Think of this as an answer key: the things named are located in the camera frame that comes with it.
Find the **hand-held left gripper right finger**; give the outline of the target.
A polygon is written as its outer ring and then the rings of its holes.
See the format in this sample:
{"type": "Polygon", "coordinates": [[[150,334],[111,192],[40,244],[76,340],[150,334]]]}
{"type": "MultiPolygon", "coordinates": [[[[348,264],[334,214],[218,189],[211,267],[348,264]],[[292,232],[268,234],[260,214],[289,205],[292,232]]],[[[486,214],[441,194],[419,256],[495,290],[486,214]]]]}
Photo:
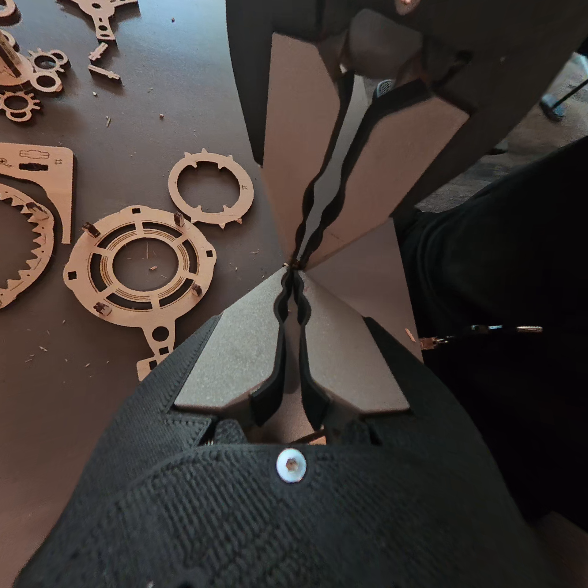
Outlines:
{"type": "Polygon", "coordinates": [[[295,300],[302,405],[314,429],[410,408],[359,312],[302,271],[295,300]]]}

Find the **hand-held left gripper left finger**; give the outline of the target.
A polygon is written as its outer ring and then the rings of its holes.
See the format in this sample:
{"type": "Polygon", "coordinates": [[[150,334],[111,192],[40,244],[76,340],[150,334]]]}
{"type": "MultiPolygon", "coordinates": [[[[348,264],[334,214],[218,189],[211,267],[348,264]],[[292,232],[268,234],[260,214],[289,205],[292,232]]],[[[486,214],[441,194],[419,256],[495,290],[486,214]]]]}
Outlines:
{"type": "Polygon", "coordinates": [[[283,399],[292,273],[281,268],[220,315],[175,407],[261,426],[283,399]]]}

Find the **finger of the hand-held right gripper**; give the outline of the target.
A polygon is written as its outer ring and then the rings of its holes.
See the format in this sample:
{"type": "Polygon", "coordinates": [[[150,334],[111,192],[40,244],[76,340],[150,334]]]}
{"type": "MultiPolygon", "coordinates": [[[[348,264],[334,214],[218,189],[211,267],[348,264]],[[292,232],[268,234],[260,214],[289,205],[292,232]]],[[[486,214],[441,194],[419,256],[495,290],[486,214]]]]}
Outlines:
{"type": "Polygon", "coordinates": [[[374,100],[343,158],[341,180],[299,255],[312,268],[379,228],[470,114],[422,80],[374,100]]]}
{"type": "Polygon", "coordinates": [[[287,262],[299,259],[341,180],[355,83],[345,67],[346,37],[272,36],[263,182],[287,262]]]}

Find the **round slotted wooden plate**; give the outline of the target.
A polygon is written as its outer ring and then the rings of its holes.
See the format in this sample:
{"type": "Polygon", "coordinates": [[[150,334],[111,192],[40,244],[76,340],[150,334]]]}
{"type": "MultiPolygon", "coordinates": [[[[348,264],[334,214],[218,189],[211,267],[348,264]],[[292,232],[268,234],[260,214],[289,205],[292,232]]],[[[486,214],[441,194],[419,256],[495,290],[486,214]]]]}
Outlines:
{"type": "Polygon", "coordinates": [[[85,223],[63,270],[64,283],[92,315],[143,331],[153,355],[136,364],[139,380],[173,351],[175,322],[207,293],[217,262],[217,252],[204,234],[179,217],[132,205],[95,224],[85,223]],[[178,262],[176,272],[158,289],[132,289],[115,275],[117,255],[142,239],[168,246],[178,262]]]}

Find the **wooden arm piece with holes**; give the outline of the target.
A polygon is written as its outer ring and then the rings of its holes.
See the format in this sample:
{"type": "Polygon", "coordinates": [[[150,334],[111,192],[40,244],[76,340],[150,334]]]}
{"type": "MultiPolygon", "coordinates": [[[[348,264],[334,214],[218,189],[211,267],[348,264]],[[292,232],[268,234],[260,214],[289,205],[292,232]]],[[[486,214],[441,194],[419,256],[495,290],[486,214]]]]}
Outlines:
{"type": "Polygon", "coordinates": [[[116,33],[123,22],[141,16],[139,1],[56,1],[64,12],[84,15],[97,40],[117,43],[116,33]]]}

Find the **black swivel office chair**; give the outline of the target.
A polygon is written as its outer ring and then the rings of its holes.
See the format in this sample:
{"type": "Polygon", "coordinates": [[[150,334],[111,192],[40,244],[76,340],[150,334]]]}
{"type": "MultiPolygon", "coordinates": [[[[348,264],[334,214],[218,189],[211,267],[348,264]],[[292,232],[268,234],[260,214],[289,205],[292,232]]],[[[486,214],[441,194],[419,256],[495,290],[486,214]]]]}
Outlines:
{"type": "Polygon", "coordinates": [[[559,99],[556,99],[551,93],[544,94],[539,103],[543,114],[552,122],[561,122],[564,118],[564,103],[582,90],[585,85],[587,85],[587,79],[559,99]]]}

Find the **wooden looped disc spindle assembly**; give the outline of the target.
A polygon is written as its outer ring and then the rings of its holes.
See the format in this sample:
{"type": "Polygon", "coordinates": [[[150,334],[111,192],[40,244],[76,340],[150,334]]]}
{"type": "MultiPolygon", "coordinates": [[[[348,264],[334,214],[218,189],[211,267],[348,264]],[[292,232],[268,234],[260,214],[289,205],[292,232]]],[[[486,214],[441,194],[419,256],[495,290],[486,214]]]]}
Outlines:
{"type": "Polygon", "coordinates": [[[1,112],[14,123],[26,123],[41,109],[36,93],[62,92],[61,75],[70,65],[60,50],[19,52],[15,38],[1,30],[1,112]]]}

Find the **wooden frame offcut sheet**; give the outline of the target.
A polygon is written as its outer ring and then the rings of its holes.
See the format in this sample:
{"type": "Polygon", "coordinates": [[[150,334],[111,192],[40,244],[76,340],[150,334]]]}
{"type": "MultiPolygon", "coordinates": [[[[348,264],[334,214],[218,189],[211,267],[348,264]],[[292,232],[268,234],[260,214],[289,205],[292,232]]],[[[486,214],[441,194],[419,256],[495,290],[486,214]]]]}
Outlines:
{"type": "Polygon", "coordinates": [[[39,185],[55,206],[62,243],[72,237],[74,153],[62,146],[1,143],[1,175],[39,185]]]}

